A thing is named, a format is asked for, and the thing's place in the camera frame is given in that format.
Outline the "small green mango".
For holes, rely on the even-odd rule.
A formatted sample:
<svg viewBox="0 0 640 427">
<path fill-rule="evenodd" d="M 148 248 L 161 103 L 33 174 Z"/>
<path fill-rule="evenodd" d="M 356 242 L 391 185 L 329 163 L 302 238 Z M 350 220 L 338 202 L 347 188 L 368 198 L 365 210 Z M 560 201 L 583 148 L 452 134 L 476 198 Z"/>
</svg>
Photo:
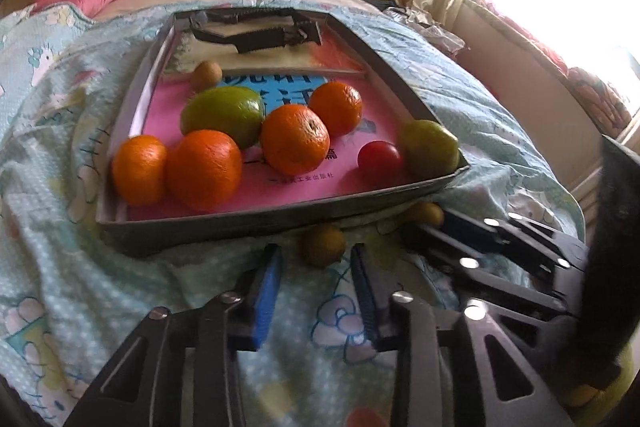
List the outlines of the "small green mango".
<svg viewBox="0 0 640 427">
<path fill-rule="evenodd" d="M 436 121 L 419 119 L 403 124 L 397 148 L 409 172 L 419 179 L 448 176 L 459 164 L 457 137 Z"/>
</svg>

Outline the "red tomato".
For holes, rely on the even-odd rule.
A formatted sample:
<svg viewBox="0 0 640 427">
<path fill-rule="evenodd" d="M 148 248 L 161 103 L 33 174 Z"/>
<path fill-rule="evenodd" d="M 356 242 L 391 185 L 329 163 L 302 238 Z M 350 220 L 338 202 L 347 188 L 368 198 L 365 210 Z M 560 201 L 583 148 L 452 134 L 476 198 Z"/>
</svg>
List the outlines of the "red tomato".
<svg viewBox="0 0 640 427">
<path fill-rule="evenodd" d="M 371 141 L 360 148 L 358 171 L 370 183 L 392 183 L 404 173 L 404 160 L 397 147 L 386 141 Z"/>
</svg>

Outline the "orange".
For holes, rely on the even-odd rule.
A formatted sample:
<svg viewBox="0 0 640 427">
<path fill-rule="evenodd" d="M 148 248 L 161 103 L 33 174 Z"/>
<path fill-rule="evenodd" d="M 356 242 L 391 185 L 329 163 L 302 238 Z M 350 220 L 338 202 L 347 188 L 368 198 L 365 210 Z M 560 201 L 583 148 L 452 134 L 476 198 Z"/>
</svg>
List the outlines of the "orange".
<svg viewBox="0 0 640 427">
<path fill-rule="evenodd" d="M 330 137 L 339 138 L 358 127 L 363 101 L 354 87 L 332 80 L 312 92 L 308 107 L 322 120 Z"/>
<path fill-rule="evenodd" d="M 329 131 L 305 105 L 288 104 L 273 109 L 259 137 L 267 164 L 285 176 L 301 176 L 316 170 L 330 148 Z"/>
<path fill-rule="evenodd" d="M 153 135 L 137 135 L 120 144 L 111 163 L 116 192 L 131 207 L 151 206 L 165 193 L 167 147 Z"/>
<path fill-rule="evenodd" d="M 198 130 L 185 135 L 168 154 L 166 183 L 181 204 L 209 212 L 239 190 L 243 158 L 228 134 Z"/>
</svg>

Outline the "large green mango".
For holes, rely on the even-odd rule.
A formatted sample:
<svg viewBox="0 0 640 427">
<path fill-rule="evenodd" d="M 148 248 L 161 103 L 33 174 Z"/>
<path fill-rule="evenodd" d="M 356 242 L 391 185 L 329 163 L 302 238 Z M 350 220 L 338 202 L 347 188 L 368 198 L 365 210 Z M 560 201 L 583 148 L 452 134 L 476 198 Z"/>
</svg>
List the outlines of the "large green mango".
<svg viewBox="0 0 640 427">
<path fill-rule="evenodd" d="M 186 103 L 180 114 L 183 135 L 198 130 L 215 130 L 228 134 L 240 150 L 259 139 L 266 116 L 262 97 L 241 86 L 224 86 L 202 91 Z"/>
</svg>

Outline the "brown kiwi front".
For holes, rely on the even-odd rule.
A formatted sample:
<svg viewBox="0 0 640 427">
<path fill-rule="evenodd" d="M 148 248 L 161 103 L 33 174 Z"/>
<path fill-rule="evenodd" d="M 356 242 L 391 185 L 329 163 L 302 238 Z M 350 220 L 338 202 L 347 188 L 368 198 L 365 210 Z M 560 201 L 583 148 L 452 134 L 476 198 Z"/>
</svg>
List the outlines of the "brown kiwi front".
<svg viewBox="0 0 640 427">
<path fill-rule="evenodd" d="M 214 61 L 203 61 L 195 67 L 190 77 L 190 86 L 196 93 L 212 89 L 221 83 L 224 72 Z"/>
</svg>

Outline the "small brown kiwi right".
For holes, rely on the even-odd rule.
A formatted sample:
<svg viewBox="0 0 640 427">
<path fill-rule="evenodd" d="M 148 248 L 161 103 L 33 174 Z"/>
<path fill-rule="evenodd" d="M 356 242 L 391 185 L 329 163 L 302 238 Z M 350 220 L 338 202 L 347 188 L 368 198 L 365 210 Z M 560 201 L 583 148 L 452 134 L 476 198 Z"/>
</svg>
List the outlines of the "small brown kiwi right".
<svg viewBox="0 0 640 427">
<path fill-rule="evenodd" d="M 409 220 L 439 228 L 445 219 L 444 210 L 434 202 L 417 202 L 408 210 Z"/>
</svg>

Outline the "hello kitty blue quilt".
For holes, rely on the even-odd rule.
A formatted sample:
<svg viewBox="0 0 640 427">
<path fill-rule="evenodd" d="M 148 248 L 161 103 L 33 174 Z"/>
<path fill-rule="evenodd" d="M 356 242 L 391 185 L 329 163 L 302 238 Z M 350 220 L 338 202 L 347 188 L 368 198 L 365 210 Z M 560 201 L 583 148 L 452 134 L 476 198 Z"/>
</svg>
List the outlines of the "hello kitty blue quilt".
<svg viewBox="0 0 640 427">
<path fill-rule="evenodd" d="M 96 226 L 113 121 L 172 12 L 92 20 L 61 3 L 1 22 L 1 373 L 53 426 L 149 309 L 201 306 L 262 249 L 247 237 L 134 260 Z M 379 12 L 331 13 L 457 135 L 470 167 L 436 195 L 440 205 L 475 218 L 513 211 L 584 236 L 574 197 L 477 79 Z M 394 362 L 364 339 L 347 272 L 346 262 L 286 265 L 265 346 L 240 358 L 250 425 L 386 424 Z"/>
</svg>

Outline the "grey cardboard box tray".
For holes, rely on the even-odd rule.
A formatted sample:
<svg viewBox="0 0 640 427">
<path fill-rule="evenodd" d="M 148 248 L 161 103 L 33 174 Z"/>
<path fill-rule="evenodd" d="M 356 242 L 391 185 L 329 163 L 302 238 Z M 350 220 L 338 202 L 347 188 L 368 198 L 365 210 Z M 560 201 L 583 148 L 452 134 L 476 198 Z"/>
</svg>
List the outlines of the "grey cardboard box tray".
<svg viewBox="0 0 640 427">
<path fill-rule="evenodd" d="M 293 9 L 168 17 L 107 158 L 96 223 L 136 257 L 396 206 L 468 167 L 363 38 Z"/>
</svg>

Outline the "brown kiwi back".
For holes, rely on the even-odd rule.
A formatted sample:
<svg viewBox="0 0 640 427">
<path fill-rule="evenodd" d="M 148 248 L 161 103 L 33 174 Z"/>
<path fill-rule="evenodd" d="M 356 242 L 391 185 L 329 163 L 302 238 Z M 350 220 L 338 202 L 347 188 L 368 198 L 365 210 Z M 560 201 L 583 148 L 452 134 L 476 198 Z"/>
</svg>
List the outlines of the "brown kiwi back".
<svg viewBox="0 0 640 427">
<path fill-rule="evenodd" d="M 307 230 L 299 242 L 300 257 L 315 268 L 326 268 L 340 261 L 345 249 L 344 233 L 329 223 Z"/>
</svg>

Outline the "pink chinese workbook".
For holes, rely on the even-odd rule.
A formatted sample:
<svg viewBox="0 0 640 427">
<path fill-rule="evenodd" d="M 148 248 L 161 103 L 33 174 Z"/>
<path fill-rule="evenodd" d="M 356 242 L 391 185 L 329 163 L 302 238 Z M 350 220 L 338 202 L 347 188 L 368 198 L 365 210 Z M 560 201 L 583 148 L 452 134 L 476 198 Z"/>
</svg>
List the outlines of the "pink chinese workbook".
<svg viewBox="0 0 640 427">
<path fill-rule="evenodd" d="M 395 144 L 400 119 L 392 111 L 390 97 L 363 78 L 344 83 L 360 94 L 362 116 L 349 134 L 332 138 L 326 159 L 311 155 L 311 149 L 296 146 L 293 132 L 300 127 L 278 124 L 273 138 L 278 147 L 256 144 L 242 153 L 243 167 L 231 171 L 239 181 L 235 190 L 215 185 L 198 207 L 186 205 L 166 191 L 155 205 L 130 207 L 130 221 L 221 216 L 224 213 L 259 211 L 319 199 L 349 196 L 401 186 L 410 176 L 400 160 L 386 157 Z"/>
</svg>

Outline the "black gripper part in tray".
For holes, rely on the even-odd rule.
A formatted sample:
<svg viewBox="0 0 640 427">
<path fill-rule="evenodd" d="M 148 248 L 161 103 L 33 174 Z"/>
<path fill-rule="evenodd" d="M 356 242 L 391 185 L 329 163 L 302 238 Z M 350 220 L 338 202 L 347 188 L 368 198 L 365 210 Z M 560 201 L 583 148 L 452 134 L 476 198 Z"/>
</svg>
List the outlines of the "black gripper part in tray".
<svg viewBox="0 0 640 427">
<path fill-rule="evenodd" d="M 288 17 L 292 20 L 292 24 L 255 29 L 228 36 L 217 34 L 215 31 L 205 28 L 209 23 L 229 26 L 270 17 Z M 196 40 L 234 46 L 239 54 L 285 48 L 286 46 L 300 46 L 308 42 L 313 42 L 318 46 L 322 45 L 322 35 L 318 23 L 292 8 L 198 11 L 189 16 L 189 25 Z"/>
</svg>

